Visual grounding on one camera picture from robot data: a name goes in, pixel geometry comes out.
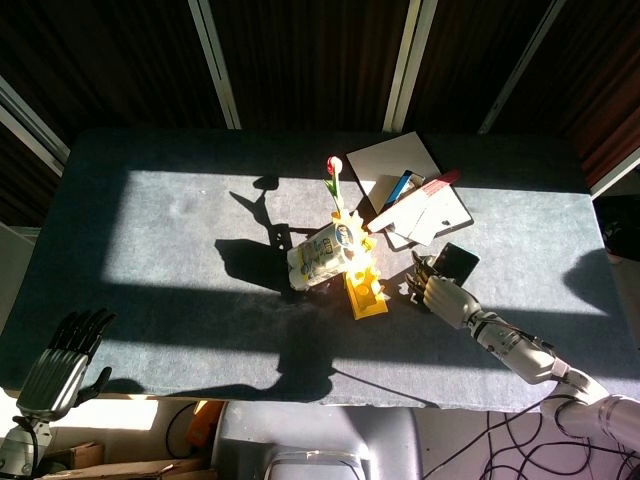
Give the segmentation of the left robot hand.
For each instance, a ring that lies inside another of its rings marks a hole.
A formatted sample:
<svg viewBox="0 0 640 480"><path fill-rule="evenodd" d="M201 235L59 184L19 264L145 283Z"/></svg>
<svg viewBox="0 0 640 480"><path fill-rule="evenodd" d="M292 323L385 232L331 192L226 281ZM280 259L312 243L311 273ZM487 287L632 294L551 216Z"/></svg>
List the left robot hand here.
<svg viewBox="0 0 640 480"><path fill-rule="evenodd" d="M95 382L83 384L89 365L115 315L106 309L72 312L63 318L32 365L17 400L21 415L53 422L103 392L112 374L104 367Z"/></svg>

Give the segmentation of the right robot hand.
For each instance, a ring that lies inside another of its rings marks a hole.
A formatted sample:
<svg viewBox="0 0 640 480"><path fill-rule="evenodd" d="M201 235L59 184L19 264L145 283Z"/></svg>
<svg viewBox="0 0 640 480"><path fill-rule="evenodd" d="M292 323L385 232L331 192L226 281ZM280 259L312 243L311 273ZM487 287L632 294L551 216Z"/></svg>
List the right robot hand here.
<svg viewBox="0 0 640 480"><path fill-rule="evenodd" d="M437 255L411 252L413 271L405 274L412 299L455 329L468 327L482 311L478 300L463 288L479 258L453 244Z"/></svg>

